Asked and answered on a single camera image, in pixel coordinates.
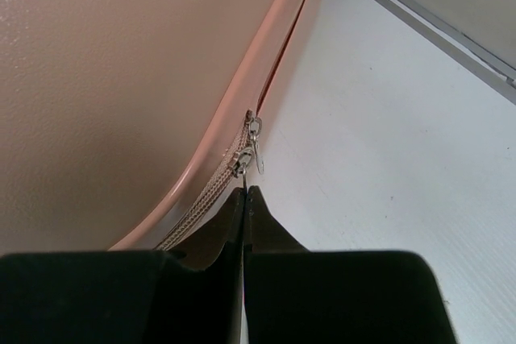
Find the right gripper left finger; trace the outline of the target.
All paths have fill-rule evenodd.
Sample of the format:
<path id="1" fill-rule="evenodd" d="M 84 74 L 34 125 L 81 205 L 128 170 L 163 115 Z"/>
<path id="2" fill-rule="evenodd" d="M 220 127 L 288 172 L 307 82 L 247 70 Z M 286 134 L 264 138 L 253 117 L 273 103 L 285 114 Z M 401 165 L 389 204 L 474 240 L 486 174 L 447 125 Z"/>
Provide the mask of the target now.
<path id="1" fill-rule="evenodd" d="M 239 342 L 245 199 L 169 251 L 3 256 L 2 342 Z"/>

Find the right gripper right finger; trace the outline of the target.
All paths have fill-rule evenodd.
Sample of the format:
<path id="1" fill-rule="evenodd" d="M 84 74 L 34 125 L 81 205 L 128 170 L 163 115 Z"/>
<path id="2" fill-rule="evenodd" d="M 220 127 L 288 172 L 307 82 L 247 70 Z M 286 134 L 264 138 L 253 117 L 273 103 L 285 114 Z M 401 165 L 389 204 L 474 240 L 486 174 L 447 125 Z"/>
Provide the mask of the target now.
<path id="1" fill-rule="evenodd" d="M 453 343 L 433 271 L 410 251 L 308 251 L 248 190 L 244 304 L 252 343 Z"/>

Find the pink hardshell suitcase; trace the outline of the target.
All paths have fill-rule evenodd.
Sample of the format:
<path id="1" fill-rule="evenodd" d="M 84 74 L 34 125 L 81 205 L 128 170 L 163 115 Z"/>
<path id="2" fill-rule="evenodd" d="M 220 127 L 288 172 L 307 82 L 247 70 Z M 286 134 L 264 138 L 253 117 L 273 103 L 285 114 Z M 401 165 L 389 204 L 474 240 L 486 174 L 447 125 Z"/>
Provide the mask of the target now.
<path id="1" fill-rule="evenodd" d="M 321 0 L 1 0 L 1 252 L 168 250 L 264 142 Z"/>

